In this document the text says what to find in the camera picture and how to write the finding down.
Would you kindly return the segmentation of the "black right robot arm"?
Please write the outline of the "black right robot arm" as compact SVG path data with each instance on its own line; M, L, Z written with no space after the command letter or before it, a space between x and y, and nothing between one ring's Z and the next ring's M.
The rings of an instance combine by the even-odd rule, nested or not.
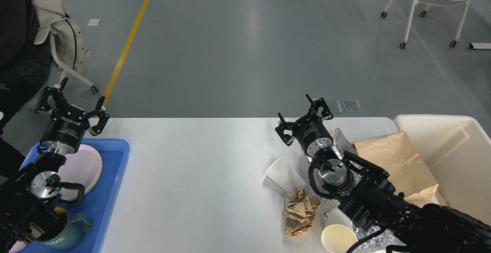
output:
M316 195L338 200L340 211L364 231L374 225L379 227L347 252L386 230L403 243L386 246L387 253L490 252L490 226L481 220L447 206L410 204L403 192L395 194L389 173L383 168L349 151L339 158L323 124L324 120L333 119L333 113L324 98L306 98L310 103L308 112L294 122L287 122L279 114L275 131L288 146L298 140L302 152L312 158L308 179Z

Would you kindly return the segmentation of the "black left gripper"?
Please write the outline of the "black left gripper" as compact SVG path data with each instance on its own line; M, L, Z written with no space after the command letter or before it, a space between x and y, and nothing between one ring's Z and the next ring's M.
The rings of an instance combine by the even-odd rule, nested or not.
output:
M106 113L103 105L105 96L101 96L94 110L87 113L80 108L69 107L63 95L68 79L63 78L59 84L44 88L38 98L35 113L52 110L50 122L42 135L40 145L47 149L62 148L66 153L72 154L78 152L87 129L92 136L102 134L109 121L109 114ZM53 99L55 108L48 103L49 98ZM98 121L94 126L90 126L88 119L93 117L96 117Z

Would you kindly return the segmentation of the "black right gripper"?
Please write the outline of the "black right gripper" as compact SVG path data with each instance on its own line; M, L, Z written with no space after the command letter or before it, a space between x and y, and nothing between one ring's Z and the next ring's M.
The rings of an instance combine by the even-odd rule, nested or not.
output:
M275 132L287 146L291 146L297 139L303 153L313 158L319 151L333 151L333 138L322 123L325 120L332 120L333 113L324 98L314 99L309 94L305 96L310 102L305 119L306 125L298 130L296 122L287 122L281 113L278 113L280 121Z

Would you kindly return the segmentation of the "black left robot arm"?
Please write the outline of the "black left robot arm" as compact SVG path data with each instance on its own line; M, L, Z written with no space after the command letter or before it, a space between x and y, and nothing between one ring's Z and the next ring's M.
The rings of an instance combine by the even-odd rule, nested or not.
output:
M66 163L66 155L79 150L86 131L93 136L103 132L109 114L105 96L90 112L69 104L63 95L67 82L66 77L42 91L36 113L50 112L50 121L39 141L39 155L1 185L2 253L18 241L29 244L46 233L59 219L56 205L76 205L84 198L85 186L61 181L58 171Z

